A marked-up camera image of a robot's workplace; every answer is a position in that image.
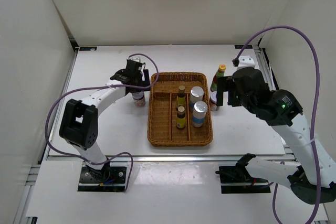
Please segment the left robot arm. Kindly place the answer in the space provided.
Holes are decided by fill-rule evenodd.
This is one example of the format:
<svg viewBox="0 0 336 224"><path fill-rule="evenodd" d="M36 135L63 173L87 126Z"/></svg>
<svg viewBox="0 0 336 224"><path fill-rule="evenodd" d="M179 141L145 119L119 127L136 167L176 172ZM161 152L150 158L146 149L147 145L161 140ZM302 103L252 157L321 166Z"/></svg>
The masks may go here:
<svg viewBox="0 0 336 224"><path fill-rule="evenodd" d="M66 103L59 135L86 160L86 166L98 182L105 182L110 176L105 163L107 157L96 143L98 118L110 105L129 93L136 106L145 105L144 92L148 90L146 87L150 81L144 66L140 56L131 56L126 67L110 77L104 88L81 100L70 99Z"/></svg>

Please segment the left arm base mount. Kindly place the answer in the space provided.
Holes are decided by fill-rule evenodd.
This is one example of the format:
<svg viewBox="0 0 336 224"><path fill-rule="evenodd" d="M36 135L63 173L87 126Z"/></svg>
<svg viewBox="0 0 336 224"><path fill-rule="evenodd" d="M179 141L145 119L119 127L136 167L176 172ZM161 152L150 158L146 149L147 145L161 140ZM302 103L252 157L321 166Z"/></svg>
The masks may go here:
<svg viewBox="0 0 336 224"><path fill-rule="evenodd" d="M102 170L82 165L77 191L125 193L129 188L133 167L133 162L110 162Z"/></svg>

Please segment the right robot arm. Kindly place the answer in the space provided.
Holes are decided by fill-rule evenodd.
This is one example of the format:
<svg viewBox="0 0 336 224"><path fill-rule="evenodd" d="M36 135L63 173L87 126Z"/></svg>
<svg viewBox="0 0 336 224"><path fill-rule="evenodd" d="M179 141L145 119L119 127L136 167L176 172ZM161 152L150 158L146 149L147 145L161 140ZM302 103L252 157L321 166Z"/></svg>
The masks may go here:
<svg viewBox="0 0 336 224"><path fill-rule="evenodd" d="M234 72L217 80L217 105L223 104L228 92L228 105L243 106L265 121L293 151L299 166L283 166L245 154L235 165L236 177L247 182L262 178L283 185L303 202L316 202L317 183L321 183L320 202L335 201L335 161L317 138L311 139L303 108L295 96L286 90L271 91L262 73L253 67Z"/></svg>

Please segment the silver-lid bead jar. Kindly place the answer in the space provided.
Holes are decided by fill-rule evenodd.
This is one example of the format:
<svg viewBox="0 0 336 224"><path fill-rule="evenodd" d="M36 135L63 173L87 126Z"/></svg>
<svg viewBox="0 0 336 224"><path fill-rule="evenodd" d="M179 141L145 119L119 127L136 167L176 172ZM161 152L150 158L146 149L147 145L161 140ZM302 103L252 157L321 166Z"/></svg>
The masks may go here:
<svg viewBox="0 0 336 224"><path fill-rule="evenodd" d="M189 98L189 107L190 110L193 111L194 104L198 101L203 101L204 90L202 87L194 86L190 91L190 98Z"/></svg>
<svg viewBox="0 0 336 224"><path fill-rule="evenodd" d="M201 127L205 121L208 106L204 101L197 101L193 107L192 125Z"/></svg>

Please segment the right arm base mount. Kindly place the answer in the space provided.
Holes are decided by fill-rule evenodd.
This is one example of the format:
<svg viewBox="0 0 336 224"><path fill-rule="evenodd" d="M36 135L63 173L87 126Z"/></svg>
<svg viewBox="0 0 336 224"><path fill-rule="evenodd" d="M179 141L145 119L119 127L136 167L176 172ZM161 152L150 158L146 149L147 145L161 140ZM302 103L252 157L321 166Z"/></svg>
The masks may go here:
<svg viewBox="0 0 336 224"><path fill-rule="evenodd" d="M215 174L219 176L222 194L270 193L272 182L251 177L247 173L247 164L256 157L256 155L248 153L241 157L235 165L219 165Z"/></svg>

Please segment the small yellow bottle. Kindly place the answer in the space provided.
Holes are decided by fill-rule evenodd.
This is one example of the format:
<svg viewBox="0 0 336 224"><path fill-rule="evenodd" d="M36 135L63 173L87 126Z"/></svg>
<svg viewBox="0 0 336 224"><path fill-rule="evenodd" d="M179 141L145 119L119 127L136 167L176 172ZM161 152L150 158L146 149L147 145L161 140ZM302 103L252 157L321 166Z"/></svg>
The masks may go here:
<svg viewBox="0 0 336 224"><path fill-rule="evenodd" d="M183 106L179 106L177 108L177 116L176 116L176 127L179 130L185 128L186 117L185 117L185 108Z"/></svg>
<svg viewBox="0 0 336 224"><path fill-rule="evenodd" d="M176 97L176 109L179 107L185 107L185 86L179 86Z"/></svg>

